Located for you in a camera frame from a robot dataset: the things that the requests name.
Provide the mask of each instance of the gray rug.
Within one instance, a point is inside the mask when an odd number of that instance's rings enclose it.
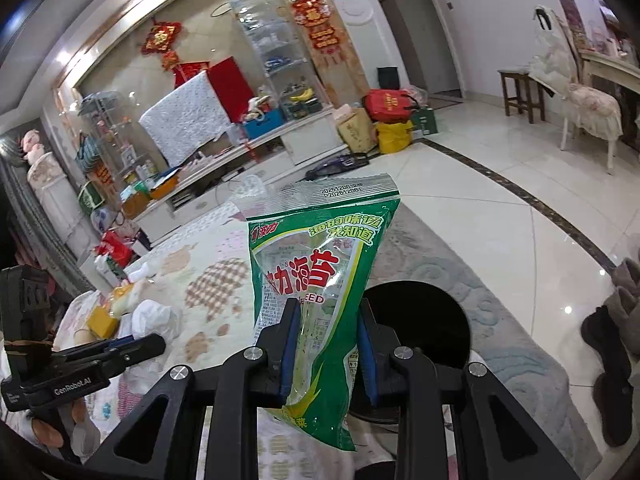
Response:
[[[569,464],[587,476],[602,459],[569,396],[569,378],[451,248],[400,205],[378,249],[367,287],[394,280],[430,283],[462,305],[472,347],[545,431]]]

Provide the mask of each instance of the doorway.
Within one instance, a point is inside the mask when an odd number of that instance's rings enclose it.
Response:
[[[462,97],[458,74],[433,0],[379,0],[409,77],[430,96]]]

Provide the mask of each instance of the ceiling light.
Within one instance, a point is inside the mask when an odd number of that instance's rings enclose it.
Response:
[[[56,56],[56,61],[66,65],[69,61],[71,61],[71,54],[69,54],[66,50],[61,50]]]

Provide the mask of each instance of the banana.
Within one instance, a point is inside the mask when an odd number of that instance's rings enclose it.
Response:
[[[302,102],[309,101],[314,96],[314,90],[312,88],[307,88],[302,94],[290,97],[289,99],[293,102]]]

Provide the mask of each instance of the red gift bag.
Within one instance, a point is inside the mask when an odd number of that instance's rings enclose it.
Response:
[[[241,123],[254,92],[240,72],[236,60],[227,57],[220,61],[207,70],[207,77],[229,120],[232,123]]]
[[[409,115],[420,105],[405,90],[369,90],[364,97],[364,107],[374,121],[381,123],[405,123]]]
[[[108,254],[123,269],[129,264],[133,254],[113,230],[108,230],[102,235],[100,245],[96,247],[96,253]]]

